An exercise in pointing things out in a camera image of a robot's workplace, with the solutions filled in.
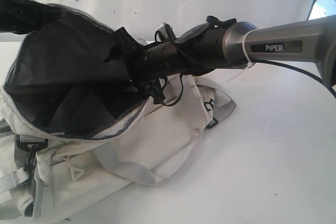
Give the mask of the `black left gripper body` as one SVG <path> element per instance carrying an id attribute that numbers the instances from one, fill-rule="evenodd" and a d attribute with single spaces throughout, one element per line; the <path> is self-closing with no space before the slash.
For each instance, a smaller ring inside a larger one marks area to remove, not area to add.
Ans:
<path id="1" fill-rule="evenodd" d="M 64 17 L 62 7 L 31 0 L 1 0 L 1 33 L 27 34 Z"/>

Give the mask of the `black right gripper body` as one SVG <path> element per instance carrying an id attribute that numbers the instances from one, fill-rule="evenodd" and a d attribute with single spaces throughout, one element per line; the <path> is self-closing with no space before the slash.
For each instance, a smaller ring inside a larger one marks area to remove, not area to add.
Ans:
<path id="1" fill-rule="evenodd" d="M 184 61 L 170 42 L 135 42 L 125 47 L 125 67 L 126 81 L 140 82 L 182 73 Z"/>

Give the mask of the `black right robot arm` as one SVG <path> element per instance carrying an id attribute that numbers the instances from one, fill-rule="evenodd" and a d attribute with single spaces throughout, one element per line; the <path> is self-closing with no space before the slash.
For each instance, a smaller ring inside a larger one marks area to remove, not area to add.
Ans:
<path id="1" fill-rule="evenodd" d="M 335 16 L 258 29 L 249 22 L 208 17 L 177 39 L 138 44 L 125 29 L 105 62 L 123 66 L 134 81 L 178 73 L 201 76 L 215 69 L 243 69 L 265 61 L 313 62 L 322 84 L 335 85 Z"/>

